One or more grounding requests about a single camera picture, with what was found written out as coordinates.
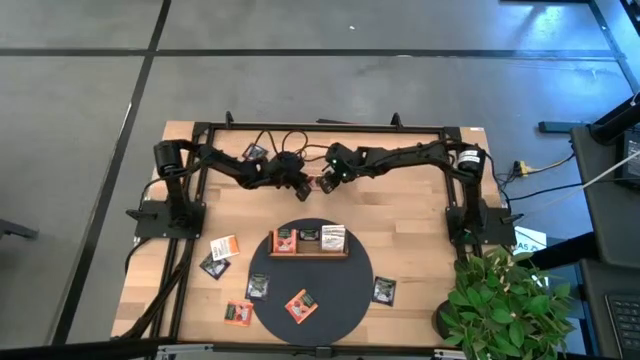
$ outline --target wooden tabletop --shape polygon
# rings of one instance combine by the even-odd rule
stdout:
[[[193,122],[169,121],[163,139],[191,139],[193,125]],[[488,151],[484,129],[460,130],[463,141],[477,143]],[[217,130],[213,146],[240,157],[257,133]],[[278,147],[284,134],[273,132]],[[437,139],[436,135],[394,133],[314,131],[307,132],[307,135],[311,144],[341,142],[354,150],[357,146],[394,149]],[[273,154],[266,134],[259,144],[268,149],[270,155]],[[286,147],[294,150],[302,144],[302,136],[293,134]],[[307,158],[324,152],[324,149],[309,148]],[[309,175],[319,175],[325,165],[323,160],[307,163],[304,171]],[[453,262],[456,255],[449,243],[444,215],[447,206],[444,175],[438,168],[396,169],[375,179],[360,178],[341,184],[329,195],[314,189],[305,202],[300,202],[293,190],[245,190],[233,179],[208,171],[204,195],[207,213],[202,236],[196,241],[193,252],[179,340],[283,343],[256,316],[249,327],[224,324],[224,310],[228,300],[244,298],[249,263],[269,230],[299,218],[324,218],[344,224],[358,237],[369,255],[374,275],[398,282],[394,306],[371,303],[360,324],[336,344],[424,347],[442,344],[442,339],[432,327],[431,316],[454,287]],[[456,188],[461,200],[459,184]],[[489,162],[485,165],[482,191],[489,206],[501,206]],[[164,199],[164,184],[154,185],[149,196]],[[199,264],[211,251],[210,240],[230,234],[237,236],[241,253],[229,258],[232,265],[216,281]],[[152,239],[132,257],[112,335],[127,331],[157,294],[168,242],[167,239]],[[173,301],[172,296],[167,302],[161,335],[168,334]]]

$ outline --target white cable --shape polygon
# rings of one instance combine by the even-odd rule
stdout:
[[[520,218],[520,219],[519,219],[518,223],[522,222],[524,219],[526,219],[526,218],[527,218],[528,216],[530,216],[531,214],[538,213],[538,212],[540,212],[540,211],[542,211],[542,210],[544,210],[544,209],[548,208],[548,207],[549,207],[549,206],[551,206],[551,205],[554,205],[554,204],[556,204],[556,203],[559,203],[559,202],[561,202],[561,201],[563,201],[563,200],[565,200],[565,199],[567,199],[567,198],[570,198],[571,196],[573,196],[573,195],[575,195],[575,194],[579,193],[580,191],[582,191],[582,190],[586,189],[588,186],[591,186],[591,184],[596,183],[598,180],[602,179],[602,178],[603,178],[604,176],[606,176],[608,173],[610,173],[610,172],[612,172],[613,170],[617,169],[618,167],[620,167],[620,166],[624,165],[625,163],[627,163],[628,161],[630,161],[631,159],[635,158],[635,157],[636,157],[636,156],[638,156],[638,155],[640,155],[640,151],[636,151],[635,153],[633,153],[633,154],[629,155],[626,159],[624,159],[624,160],[620,161],[619,163],[617,163],[617,164],[613,165],[613,166],[612,166],[612,167],[610,167],[609,169],[605,170],[602,174],[600,174],[600,175],[596,176],[593,180],[591,180],[591,181],[589,181],[588,183],[586,183],[586,184],[582,185],[582,186],[581,186],[581,187],[579,187],[578,189],[576,189],[576,190],[574,190],[574,191],[572,191],[572,192],[570,192],[570,193],[566,194],[565,196],[562,196],[562,197],[560,197],[560,198],[558,198],[558,199],[555,199],[555,200],[553,200],[553,201],[551,201],[551,202],[548,202],[548,203],[546,203],[546,204],[542,205],[541,207],[539,207],[539,208],[538,208],[538,209],[536,209],[536,210],[529,211],[529,212],[528,212],[528,213],[526,213],[522,218]]]

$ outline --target potted plant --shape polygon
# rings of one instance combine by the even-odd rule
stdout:
[[[497,248],[456,261],[456,288],[434,314],[445,344],[476,360],[551,360],[558,347],[566,352],[569,284],[551,290],[548,272],[518,265],[531,255]]]

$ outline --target small packet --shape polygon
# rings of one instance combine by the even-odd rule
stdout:
[[[320,230],[300,229],[298,231],[298,239],[302,241],[318,241],[320,240]]]
[[[213,260],[218,261],[230,256],[240,254],[238,239],[235,235],[225,236],[211,241],[211,254]]]
[[[318,308],[318,304],[307,293],[307,290],[302,289],[284,308],[289,311],[296,323],[300,324]]]
[[[244,295],[245,299],[266,300],[269,292],[269,275],[250,274],[247,282],[247,291]]]
[[[396,295],[396,281],[376,276],[373,282],[373,297],[371,301],[393,306]]]
[[[273,232],[274,253],[296,253],[296,230],[277,229]]]
[[[246,301],[230,300],[224,313],[224,323],[238,326],[249,326],[253,304]]]
[[[251,143],[249,144],[249,146],[247,146],[245,151],[242,153],[242,157],[251,161],[255,159],[260,159],[261,157],[266,157],[267,153],[268,153],[267,149],[263,148],[258,144]]]
[[[216,280],[220,279],[220,276],[222,276],[229,266],[231,266],[229,260],[222,259],[215,261],[213,260],[213,255],[211,253],[209,253],[209,255],[207,255],[207,257],[200,263],[200,268],[213,276]]]
[[[346,229],[344,225],[322,226],[321,248],[324,252],[343,252]]]

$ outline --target wooden tray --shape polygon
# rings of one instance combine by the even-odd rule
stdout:
[[[344,240],[343,252],[322,252],[320,240],[300,240],[296,242],[296,253],[273,252],[273,231],[269,231],[267,251],[274,259],[346,259],[349,256],[349,236]]]

